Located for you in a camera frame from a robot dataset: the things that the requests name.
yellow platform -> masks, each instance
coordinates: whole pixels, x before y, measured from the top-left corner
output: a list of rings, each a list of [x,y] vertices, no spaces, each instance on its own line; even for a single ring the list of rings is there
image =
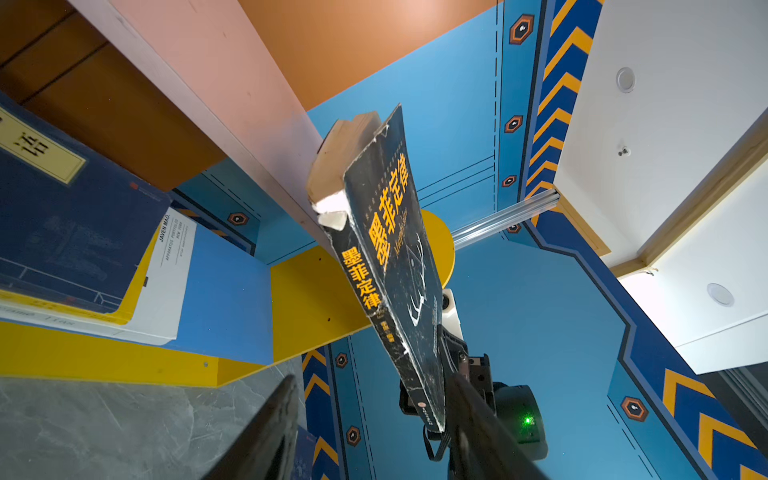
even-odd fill
[[[422,211],[445,287],[451,233]],[[283,362],[369,327],[339,263],[315,247],[272,267],[273,358]],[[218,387],[268,366],[0,322],[0,376]]]

marble floor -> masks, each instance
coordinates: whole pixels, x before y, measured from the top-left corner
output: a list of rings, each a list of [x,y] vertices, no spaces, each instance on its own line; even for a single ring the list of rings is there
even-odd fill
[[[300,359],[220,389],[0,379],[0,477],[196,480],[289,373]]]

round light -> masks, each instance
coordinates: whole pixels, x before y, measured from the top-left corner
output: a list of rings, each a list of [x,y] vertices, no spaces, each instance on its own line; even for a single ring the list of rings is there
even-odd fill
[[[707,285],[707,293],[710,294],[712,300],[722,306],[733,306],[733,294],[728,289],[717,283],[710,283]]]
[[[616,72],[616,86],[619,91],[628,94],[634,90],[634,72],[629,67],[622,67]]]

blue wall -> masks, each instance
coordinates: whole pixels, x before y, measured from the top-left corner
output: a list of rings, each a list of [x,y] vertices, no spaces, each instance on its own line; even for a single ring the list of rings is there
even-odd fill
[[[557,480],[634,478],[649,472],[607,404],[624,323],[572,257],[501,235],[460,250],[449,284],[470,353],[491,357],[495,380],[529,385],[544,417]],[[541,292],[557,299],[540,303]],[[352,337],[379,478],[440,478],[421,422],[398,409],[398,377],[372,331]]]
[[[310,110],[310,119],[325,136],[339,118],[378,111],[384,119],[402,103],[422,208],[451,230],[492,214],[499,29],[492,8]]]
[[[269,266],[284,262],[317,242],[231,159],[212,166],[178,188],[221,224],[256,244],[254,256]],[[242,211],[253,222],[234,226],[229,214]]]
[[[648,417],[644,422],[636,422],[624,414],[621,403],[626,397],[644,399],[643,394],[627,374],[627,370],[616,362],[608,398],[614,407],[617,422],[620,422],[620,427],[627,432],[627,440],[632,438],[631,441],[640,448],[640,453],[646,457],[650,470],[658,478],[699,479],[699,475],[691,468],[685,454],[677,446],[667,427],[661,423],[653,409],[648,410]]]

book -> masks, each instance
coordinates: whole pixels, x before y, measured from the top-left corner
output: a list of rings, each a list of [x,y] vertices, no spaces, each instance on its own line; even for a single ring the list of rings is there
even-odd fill
[[[169,208],[116,313],[94,313],[0,291],[0,317],[38,326],[165,345],[176,339],[197,224]],[[126,321],[112,316],[127,314]]]
[[[398,105],[337,121],[306,184],[358,301],[427,429],[445,429],[437,325],[442,287],[426,236]]]
[[[0,289],[118,310],[170,198],[0,94]]]
[[[296,454],[293,456],[293,470],[290,473],[290,480],[311,480],[315,445],[317,445],[315,436],[299,425],[296,433]]]
[[[197,225],[179,333],[167,349],[272,365],[272,272]]]

